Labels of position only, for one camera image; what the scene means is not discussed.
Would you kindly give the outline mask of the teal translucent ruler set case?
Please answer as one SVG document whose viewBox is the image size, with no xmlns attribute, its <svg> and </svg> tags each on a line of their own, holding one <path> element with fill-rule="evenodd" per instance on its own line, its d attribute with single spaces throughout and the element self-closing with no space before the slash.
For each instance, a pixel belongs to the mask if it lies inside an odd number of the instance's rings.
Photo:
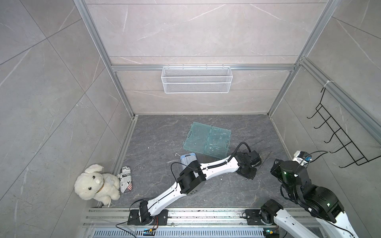
<svg viewBox="0 0 381 238">
<path fill-rule="evenodd" d="M 230 130 L 193 122 L 183 148 L 194 153 L 224 159 L 229 151 L 230 139 Z"/>
</svg>

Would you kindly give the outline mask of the blue clear small ruler box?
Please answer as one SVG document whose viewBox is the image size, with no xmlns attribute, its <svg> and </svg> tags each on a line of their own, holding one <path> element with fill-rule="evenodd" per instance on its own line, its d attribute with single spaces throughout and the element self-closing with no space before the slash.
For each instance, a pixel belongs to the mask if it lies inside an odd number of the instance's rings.
<svg viewBox="0 0 381 238">
<path fill-rule="evenodd" d="M 180 171 L 183 171 L 186 168 L 193 168 L 193 166 L 191 165 L 193 161 L 197 161 L 195 153 L 182 155 L 180 157 Z"/>
</svg>

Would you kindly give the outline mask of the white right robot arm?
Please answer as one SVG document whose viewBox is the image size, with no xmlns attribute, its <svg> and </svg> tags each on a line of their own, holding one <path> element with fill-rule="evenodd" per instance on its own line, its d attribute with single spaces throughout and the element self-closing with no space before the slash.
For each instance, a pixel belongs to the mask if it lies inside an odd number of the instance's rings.
<svg viewBox="0 0 381 238">
<path fill-rule="evenodd" d="M 338 197 L 328 188 L 312 183 L 307 168 L 314 161 L 313 153 L 296 151 L 293 160 L 276 159 L 270 172 L 281 183 L 282 197 L 314 217 L 331 238 L 356 238 L 358 235 Z M 295 238 L 316 237 L 273 199 L 261 207 L 260 215 L 262 223 L 276 224 Z"/>
</svg>

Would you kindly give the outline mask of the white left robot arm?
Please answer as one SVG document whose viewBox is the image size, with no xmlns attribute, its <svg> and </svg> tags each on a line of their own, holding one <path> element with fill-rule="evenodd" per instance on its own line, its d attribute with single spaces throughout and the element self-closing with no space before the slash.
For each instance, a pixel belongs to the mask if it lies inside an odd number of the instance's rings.
<svg viewBox="0 0 381 238">
<path fill-rule="evenodd" d="M 254 179 L 257 166 L 261 165 L 261 163 L 261 157 L 256 151 L 248 153 L 235 152 L 225 159 L 211 163 L 192 161 L 181 171 L 179 177 L 175 179 L 175 183 L 169 189 L 156 198 L 140 202 L 138 221 L 142 225 L 150 223 L 168 205 L 184 196 L 199 192 L 207 180 L 216 176 L 237 173 L 246 179 Z"/>
</svg>

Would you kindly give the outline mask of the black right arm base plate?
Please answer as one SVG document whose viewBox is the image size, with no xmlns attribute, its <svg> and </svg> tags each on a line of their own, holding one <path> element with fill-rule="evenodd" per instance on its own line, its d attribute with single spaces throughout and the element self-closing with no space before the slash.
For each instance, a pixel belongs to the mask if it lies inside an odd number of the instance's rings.
<svg viewBox="0 0 381 238">
<path fill-rule="evenodd" d="M 246 219 L 247 224 L 250 226 L 266 225 L 260 209 L 246 209 L 242 217 Z"/>
</svg>

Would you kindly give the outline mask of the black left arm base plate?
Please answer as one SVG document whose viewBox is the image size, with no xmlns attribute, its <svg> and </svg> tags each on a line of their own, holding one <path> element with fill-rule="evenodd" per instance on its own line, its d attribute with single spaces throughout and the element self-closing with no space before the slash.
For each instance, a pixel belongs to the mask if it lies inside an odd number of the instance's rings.
<svg viewBox="0 0 381 238">
<path fill-rule="evenodd" d="M 128 225 L 145 226 L 155 223 L 155 225 L 165 226 L 168 220 L 168 210 L 161 211 L 156 216 L 149 215 L 148 212 L 140 212 L 138 209 L 130 211 Z"/>
</svg>

